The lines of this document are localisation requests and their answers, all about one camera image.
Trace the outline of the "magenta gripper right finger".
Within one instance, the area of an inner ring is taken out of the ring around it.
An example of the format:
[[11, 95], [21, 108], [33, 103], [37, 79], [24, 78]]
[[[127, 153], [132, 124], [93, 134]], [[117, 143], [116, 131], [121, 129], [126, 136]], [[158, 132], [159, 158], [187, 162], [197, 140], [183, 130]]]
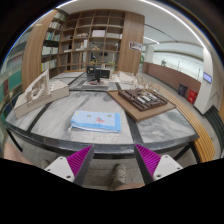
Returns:
[[169, 155], [160, 156], [138, 144], [134, 147], [134, 155], [145, 184], [150, 184], [182, 169], [182, 166]]

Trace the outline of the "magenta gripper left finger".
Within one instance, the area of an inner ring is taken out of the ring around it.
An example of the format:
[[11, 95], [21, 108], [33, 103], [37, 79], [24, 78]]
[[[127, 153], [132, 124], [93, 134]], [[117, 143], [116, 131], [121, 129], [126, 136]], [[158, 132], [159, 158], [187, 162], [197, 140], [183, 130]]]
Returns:
[[82, 186], [93, 156], [93, 146], [88, 146], [68, 157], [58, 157], [46, 171]]

